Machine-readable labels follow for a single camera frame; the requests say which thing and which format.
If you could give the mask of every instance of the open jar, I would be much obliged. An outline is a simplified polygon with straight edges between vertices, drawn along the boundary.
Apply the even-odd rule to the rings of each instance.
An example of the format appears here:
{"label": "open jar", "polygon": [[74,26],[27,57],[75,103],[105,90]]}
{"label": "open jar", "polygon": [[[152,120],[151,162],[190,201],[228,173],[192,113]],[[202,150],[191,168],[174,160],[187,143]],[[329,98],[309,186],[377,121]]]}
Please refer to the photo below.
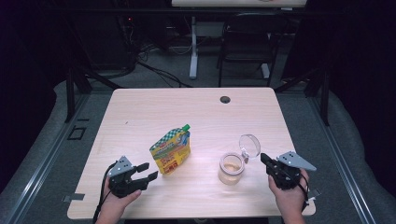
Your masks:
{"label": "open jar", "polygon": [[256,158],[261,152],[259,140],[253,134],[244,134],[239,138],[242,154],[229,152],[220,158],[219,179],[226,185],[239,182],[248,160]]}

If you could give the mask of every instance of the white desk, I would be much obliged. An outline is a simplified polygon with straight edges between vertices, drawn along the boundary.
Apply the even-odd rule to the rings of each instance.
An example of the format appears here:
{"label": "white desk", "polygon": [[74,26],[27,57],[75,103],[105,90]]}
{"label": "white desk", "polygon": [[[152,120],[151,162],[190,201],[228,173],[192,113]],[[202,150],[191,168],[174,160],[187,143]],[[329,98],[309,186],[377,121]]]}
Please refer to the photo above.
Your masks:
{"label": "white desk", "polygon": [[[228,96],[231,102],[219,98]],[[250,161],[235,186],[218,179],[219,159],[239,152],[239,137],[254,134],[262,152],[274,158],[294,150],[274,91],[269,88],[116,90],[109,102],[67,215],[92,218],[106,168],[125,155],[132,164],[149,162],[145,177],[158,170],[149,148],[169,130],[190,124],[191,154],[170,175],[159,174],[123,214],[124,218],[280,216],[268,188],[265,166]],[[304,215],[315,213],[310,202]]]}
{"label": "white desk", "polygon": [[[305,7],[306,0],[172,0],[173,7]],[[191,65],[190,78],[197,78],[198,52],[196,45],[196,21],[191,20]],[[264,76],[268,76],[268,66],[262,66]]]}

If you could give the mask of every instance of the yellow pouch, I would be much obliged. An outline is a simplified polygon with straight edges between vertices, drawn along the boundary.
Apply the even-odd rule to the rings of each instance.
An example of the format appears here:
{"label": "yellow pouch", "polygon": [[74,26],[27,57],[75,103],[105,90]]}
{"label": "yellow pouch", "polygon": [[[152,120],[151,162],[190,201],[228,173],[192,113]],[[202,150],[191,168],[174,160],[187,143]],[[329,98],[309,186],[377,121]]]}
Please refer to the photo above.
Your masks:
{"label": "yellow pouch", "polygon": [[190,125],[169,131],[150,149],[160,173],[171,174],[190,155]]}

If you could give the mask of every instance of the green cap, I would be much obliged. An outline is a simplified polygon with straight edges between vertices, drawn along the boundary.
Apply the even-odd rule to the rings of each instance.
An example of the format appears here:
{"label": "green cap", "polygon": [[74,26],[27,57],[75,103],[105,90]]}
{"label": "green cap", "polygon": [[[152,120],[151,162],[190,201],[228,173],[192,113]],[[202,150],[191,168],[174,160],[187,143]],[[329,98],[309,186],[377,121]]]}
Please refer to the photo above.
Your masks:
{"label": "green cap", "polygon": [[189,130],[189,128],[190,128],[190,125],[189,125],[189,124],[186,124],[186,125],[184,125],[183,128],[181,128],[181,129],[182,129],[184,132],[186,132],[186,131]]}

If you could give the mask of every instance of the chair backrest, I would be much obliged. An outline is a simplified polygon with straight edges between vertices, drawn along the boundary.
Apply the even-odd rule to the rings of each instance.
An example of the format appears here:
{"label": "chair backrest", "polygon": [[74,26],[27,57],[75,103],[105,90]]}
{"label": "chair backrest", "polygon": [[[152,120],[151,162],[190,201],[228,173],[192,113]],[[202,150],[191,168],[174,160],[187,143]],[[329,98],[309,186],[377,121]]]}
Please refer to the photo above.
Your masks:
{"label": "chair backrest", "polygon": [[276,13],[238,13],[232,15],[223,27],[226,33],[284,34],[289,20]]}

